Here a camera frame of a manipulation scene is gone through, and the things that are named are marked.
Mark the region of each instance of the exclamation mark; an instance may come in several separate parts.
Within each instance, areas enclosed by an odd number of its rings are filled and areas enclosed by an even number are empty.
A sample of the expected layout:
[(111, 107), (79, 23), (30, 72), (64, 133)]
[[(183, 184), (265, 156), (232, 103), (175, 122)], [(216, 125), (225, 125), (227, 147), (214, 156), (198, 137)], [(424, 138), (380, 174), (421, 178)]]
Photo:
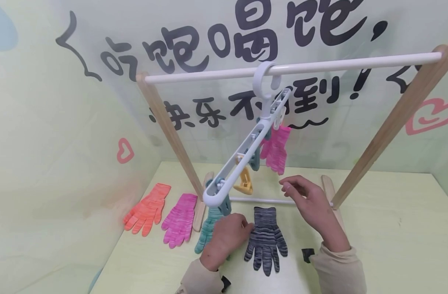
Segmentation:
[(355, 91), (355, 93), (352, 93), (350, 95), (351, 100), (354, 100), (357, 97), (359, 97), (359, 93), (357, 93), (357, 92), (359, 92), (363, 88), (364, 83), (366, 83), (366, 80), (368, 79), (370, 71), (371, 71), (371, 68), (366, 69), (365, 71), (363, 71), (363, 69), (361, 69), (358, 79), (356, 80), (356, 83), (354, 84), (354, 87), (353, 87), (353, 91)]

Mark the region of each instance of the person's left hand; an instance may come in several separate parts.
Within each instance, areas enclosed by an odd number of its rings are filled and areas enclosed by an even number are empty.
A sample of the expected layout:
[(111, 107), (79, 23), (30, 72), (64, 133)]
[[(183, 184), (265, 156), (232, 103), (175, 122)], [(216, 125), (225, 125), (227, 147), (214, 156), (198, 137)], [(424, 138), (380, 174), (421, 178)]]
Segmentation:
[(229, 214), (218, 220), (214, 226), (211, 242), (203, 250), (199, 260), (202, 265), (215, 272), (227, 256), (248, 240), (253, 223), (248, 223), (243, 214)]

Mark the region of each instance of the teal glove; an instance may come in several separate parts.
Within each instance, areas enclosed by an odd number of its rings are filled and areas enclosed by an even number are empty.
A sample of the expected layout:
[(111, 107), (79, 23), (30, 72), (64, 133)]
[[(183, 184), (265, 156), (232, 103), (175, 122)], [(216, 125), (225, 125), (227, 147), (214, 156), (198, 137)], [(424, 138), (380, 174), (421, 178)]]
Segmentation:
[(203, 251), (204, 246), (211, 241), (212, 232), (214, 231), (214, 224), (221, 219), (224, 215), (221, 213), (218, 207), (209, 207), (209, 211), (207, 214), (207, 219), (203, 223), (203, 227), (201, 229), (201, 235), (199, 236), (199, 240), (197, 241), (195, 247), (195, 253), (199, 254)]

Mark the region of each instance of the gray striped glove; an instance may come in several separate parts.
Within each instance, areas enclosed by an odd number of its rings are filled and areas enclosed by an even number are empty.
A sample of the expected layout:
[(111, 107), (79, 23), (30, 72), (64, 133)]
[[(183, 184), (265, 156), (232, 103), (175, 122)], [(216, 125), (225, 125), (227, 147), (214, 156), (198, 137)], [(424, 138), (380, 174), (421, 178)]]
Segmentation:
[(255, 251), (254, 269), (259, 270), (263, 263), (263, 272), (270, 276), (272, 264), (274, 270), (279, 272), (279, 253), (288, 256), (288, 245), (276, 223), (276, 208), (254, 207), (255, 227), (250, 234), (247, 251), (243, 258), (246, 262), (252, 259)]

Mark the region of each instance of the hanger hook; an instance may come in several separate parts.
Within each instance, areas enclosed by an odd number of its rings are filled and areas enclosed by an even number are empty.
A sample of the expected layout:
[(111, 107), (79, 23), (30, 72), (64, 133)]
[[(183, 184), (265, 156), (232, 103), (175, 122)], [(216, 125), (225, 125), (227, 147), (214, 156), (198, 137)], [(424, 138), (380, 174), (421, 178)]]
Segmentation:
[[(262, 62), (258, 67), (256, 68), (254, 79), (253, 79), (253, 90), (255, 93), (255, 96), (263, 98), (263, 99), (271, 99), (271, 94), (264, 94), (263, 89), (261, 88), (261, 83), (263, 82), (263, 76), (268, 72), (270, 67), (276, 65), (274, 62), (271, 61), (265, 61)], [(271, 89), (277, 90), (281, 84), (281, 76), (273, 76), (273, 79), (271, 80)]]

